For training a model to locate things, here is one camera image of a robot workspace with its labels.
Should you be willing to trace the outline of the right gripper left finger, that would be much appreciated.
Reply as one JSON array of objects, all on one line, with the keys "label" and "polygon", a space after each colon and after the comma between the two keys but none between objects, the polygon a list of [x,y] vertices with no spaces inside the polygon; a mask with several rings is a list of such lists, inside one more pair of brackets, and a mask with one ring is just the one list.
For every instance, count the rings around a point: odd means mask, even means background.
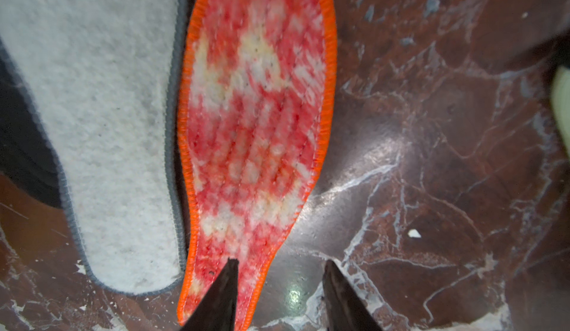
[{"label": "right gripper left finger", "polygon": [[233,331],[238,297],[237,259],[229,259],[180,331]]}]

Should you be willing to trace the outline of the black insole right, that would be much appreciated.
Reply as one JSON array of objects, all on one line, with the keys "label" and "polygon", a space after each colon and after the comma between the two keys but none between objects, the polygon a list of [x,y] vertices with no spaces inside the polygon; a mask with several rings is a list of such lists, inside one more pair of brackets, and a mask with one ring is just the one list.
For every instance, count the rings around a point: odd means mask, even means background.
[{"label": "black insole right", "polygon": [[56,163],[8,64],[1,61],[1,173],[36,200],[61,208]]}]

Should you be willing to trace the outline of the red patterned insole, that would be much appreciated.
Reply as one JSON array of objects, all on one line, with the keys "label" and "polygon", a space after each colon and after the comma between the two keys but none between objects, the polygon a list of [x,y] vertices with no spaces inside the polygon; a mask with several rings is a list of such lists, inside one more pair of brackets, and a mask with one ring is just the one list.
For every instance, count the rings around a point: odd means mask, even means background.
[{"label": "red patterned insole", "polygon": [[230,259],[235,327],[251,324],[322,170],[336,65],[333,0],[196,0],[178,97],[191,227],[181,324]]}]

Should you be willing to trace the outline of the grey felt insole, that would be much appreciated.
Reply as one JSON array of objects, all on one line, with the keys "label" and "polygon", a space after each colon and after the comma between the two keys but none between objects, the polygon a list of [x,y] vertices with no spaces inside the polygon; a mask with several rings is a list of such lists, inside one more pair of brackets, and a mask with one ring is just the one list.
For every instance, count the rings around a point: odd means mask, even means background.
[{"label": "grey felt insole", "polygon": [[53,152],[87,274],[127,295],[186,257],[175,111],[188,0],[1,0],[1,54]]}]

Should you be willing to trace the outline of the black green work glove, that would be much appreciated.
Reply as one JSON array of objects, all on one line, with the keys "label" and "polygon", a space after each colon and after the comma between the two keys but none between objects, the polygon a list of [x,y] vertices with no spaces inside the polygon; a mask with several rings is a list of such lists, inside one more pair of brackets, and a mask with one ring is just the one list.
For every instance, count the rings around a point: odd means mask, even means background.
[{"label": "black green work glove", "polygon": [[560,138],[569,155],[569,67],[565,65],[559,65],[555,71],[550,87],[550,103]]}]

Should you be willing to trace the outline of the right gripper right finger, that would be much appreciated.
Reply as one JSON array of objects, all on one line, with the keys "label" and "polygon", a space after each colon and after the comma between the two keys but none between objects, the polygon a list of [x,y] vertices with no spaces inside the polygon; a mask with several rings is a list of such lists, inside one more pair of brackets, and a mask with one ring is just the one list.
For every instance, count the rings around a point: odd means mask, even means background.
[{"label": "right gripper right finger", "polygon": [[382,331],[363,301],[332,260],[327,260],[323,274],[327,329],[331,331]]}]

